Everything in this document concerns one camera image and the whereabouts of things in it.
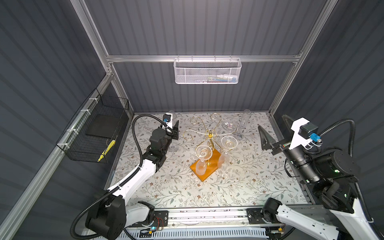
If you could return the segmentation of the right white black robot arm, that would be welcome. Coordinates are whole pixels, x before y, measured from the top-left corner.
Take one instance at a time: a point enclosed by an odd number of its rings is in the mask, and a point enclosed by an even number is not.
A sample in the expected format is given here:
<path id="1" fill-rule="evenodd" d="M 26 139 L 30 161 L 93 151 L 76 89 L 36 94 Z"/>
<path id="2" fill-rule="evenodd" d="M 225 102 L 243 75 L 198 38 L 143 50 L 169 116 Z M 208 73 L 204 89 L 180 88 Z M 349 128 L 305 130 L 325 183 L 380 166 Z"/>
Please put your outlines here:
<path id="1" fill-rule="evenodd" d="M 291 137 L 276 141 L 259 127 L 262 149 L 270 150 L 273 155 L 283 153 L 286 163 L 297 171 L 302 184 L 313 186 L 313 195 L 340 221 L 341 226 L 316 221 L 274 198 L 267 199 L 261 208 L 248 208 L 249 223 L 288 225 L 292 230 L 299 230 L 318 240 L 383 239 L 359 186 L 361 169 L 353 158 L 355 121 L 342 119 L 319 131 L 305 118 L 293 120 L 285 115 L 283 119 L 291 129 Z M 350 126 L 348 149 L 322 149 L 323 137 L 343 124 Z"/>

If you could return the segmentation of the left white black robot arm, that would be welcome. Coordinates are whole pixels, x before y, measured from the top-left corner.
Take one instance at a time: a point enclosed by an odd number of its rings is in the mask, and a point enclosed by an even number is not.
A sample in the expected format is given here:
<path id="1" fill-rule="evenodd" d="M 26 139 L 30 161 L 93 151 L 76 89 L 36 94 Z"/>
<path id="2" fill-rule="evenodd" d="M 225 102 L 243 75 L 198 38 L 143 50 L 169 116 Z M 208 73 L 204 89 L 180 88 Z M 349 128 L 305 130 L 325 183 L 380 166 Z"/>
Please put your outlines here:
<path id="1" fill-rule="evenodd" d="M 139 164 L 121 181 L 109 187 L 87 210 L 85 226 L 94 232 L 89 236 L 79 236 L 71 227 L 71 235 L 76 239 L 93 239 L 102 236 L 115 240 L 125 228 L 136 223 L 150 226 L 155 218 L 155 208 L 139 201 L 133 206 L 128 202 L 134 193 L 151 178 L 166 161 L 166 154 L 172 140 L 179 138 L 179 122 L 173 122 L 172 114 L 166 113 L 161 125 L 153 130 L 150 145 L 145 152 L 139 152 Z"/>

